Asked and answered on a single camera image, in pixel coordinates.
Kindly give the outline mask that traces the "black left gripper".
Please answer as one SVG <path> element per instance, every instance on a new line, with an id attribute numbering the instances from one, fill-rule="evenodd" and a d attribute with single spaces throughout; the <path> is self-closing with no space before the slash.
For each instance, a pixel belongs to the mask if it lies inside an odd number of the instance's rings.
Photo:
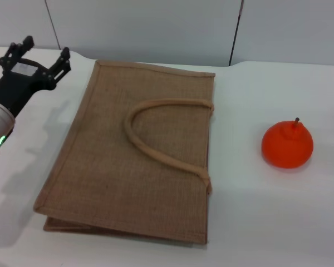
<path id="1" fill-rule="evenodd" d="M 0 78 L 0 104 L 5 107 L 13 117 L 22 111 L 30 98 L 38 91 L 53 90 L 56 84 L 71 71 L 70 49 L 65 47 L 50 67 L 22 58 L 35 45 L 33 37 L 27 36 L 22 43 L 11 43 L 7 52 L 0 58 L 3 67 Z M 20 63 L 37 69 L 30 76 L 13 71 L 14 66 Z"/>

